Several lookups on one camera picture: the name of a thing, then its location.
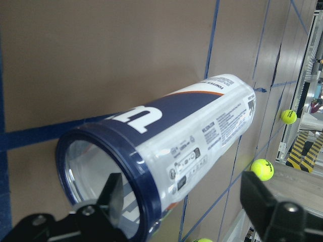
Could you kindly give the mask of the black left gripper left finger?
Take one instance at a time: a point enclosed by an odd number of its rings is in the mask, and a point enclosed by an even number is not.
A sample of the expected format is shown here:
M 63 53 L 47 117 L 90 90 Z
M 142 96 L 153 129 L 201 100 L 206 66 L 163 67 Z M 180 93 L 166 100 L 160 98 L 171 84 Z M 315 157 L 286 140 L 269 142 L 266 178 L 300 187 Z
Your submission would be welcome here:
M 51 214 L 23 218 L 5 241 L 126 241 L 118 228 L 123 208 L 122 175 L 109 175 L 96 203 L 82 205 L 64 219 Z

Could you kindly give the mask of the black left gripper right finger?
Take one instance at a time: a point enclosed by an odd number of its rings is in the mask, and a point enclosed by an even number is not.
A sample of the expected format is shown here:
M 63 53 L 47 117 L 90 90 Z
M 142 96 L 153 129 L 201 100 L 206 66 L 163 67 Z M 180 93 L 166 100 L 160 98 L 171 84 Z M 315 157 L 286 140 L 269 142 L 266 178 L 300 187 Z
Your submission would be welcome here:
M 262 241 L 322 241 L 322 216 L 277 200 L 252 171 L 242 172 L 240 202 Z

